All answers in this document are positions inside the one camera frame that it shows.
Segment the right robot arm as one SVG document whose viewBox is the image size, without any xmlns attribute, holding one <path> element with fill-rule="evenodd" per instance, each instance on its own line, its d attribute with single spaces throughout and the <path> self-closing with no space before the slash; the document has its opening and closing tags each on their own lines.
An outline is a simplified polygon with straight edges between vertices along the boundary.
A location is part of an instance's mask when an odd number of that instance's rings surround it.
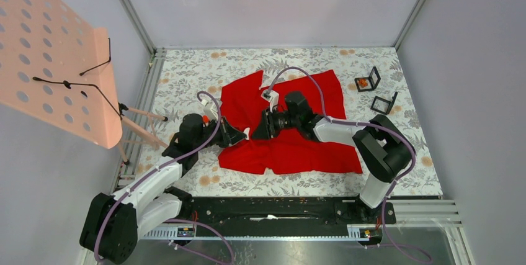
<svg viewBox="0 0 526 265">
<path fill-rule="evenodd" d="M 317 114 L 299 91 L 285 96 L 286 108 L 280 112 L 277 96 L 274 91 L 263 92 L 262 97 L 270 104 L 261 113 L 261 121 L 251 138 L 271 140 L 282 130 L 295 129 L 309 141 L 355 148 L 365 162 L 369 177 L 348 214 L 365 223 L 380 218 L 384 211 L 382 205 L 400 172 L 416 162 L 416 152 L 406 137 L 384 115 L 376 115 L 369 122 L 349 122 Z"/>
</svg>

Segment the round orange white brooch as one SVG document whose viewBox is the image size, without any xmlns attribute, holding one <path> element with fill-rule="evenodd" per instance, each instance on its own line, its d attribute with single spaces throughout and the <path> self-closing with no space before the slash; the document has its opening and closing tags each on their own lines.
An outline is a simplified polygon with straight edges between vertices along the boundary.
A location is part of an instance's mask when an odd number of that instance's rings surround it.
<svg viewBox="0 0 526 265">
<path fill-rule="evenodd" d="M 245 138 L 246 140 L 250 140 L 250 128 L 249 128 L 249 127 L 245 128 L 245 129 L 243 130 L 243 133 L 244 133 L 244 138 Z"/>
</svg>

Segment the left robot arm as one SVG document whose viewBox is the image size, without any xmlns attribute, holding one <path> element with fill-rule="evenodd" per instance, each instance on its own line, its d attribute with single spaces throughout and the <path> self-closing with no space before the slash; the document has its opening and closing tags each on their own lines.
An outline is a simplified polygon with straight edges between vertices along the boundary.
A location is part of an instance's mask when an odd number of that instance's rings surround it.
<svg viewBox="0 0 526 265">
<path fill-rule="evenodd" d="M 199 151 L 209 146 L 228 148 L 248 135 L 248 128 L 234 128 L 224 116 L 208 122 L 200 114 L 184 116 L 155 166 L 127 187 L 92 199 L 79 244 L 92 251 L 98 262 L 123 263 L 152 229 L 172 218 L 185 222 L 192 216 L 186 194 L 168 188 L 193 167 Z"/>
</svg>

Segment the red shirt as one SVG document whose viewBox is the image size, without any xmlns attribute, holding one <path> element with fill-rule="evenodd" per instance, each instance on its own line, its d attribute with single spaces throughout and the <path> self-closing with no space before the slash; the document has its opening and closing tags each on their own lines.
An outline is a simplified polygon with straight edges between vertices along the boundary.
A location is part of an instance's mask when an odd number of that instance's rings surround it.
<svg viewBox="0 0 526 265">
<path fill-rule="evenodd" d="M 263 71 L 237 79 L 223 86 L 221 114 L 234 128 L 255 130 L 261 113 L 269 103 L 261 97 Z M 314 74 L 312 83 L 307 77 L 278 83 L 274 91 L 280 95 L 279 104 L 285 107 L 284 97 L 300 91 L 313 112 L 345 119 L 342 86 L 335 73 L 325 71 Z M 319 143 L 303 138 L 295 128 L 285 129 L 272 140 L 244 140 L 224 149 L 218 156 L 224 169 L 249 174 L 264 174 L 266 169 L 274 174 L 296 174 L 308 171 L 324 173 L 363 172 L 356 149 L 338 143 Z"/>
</svg>

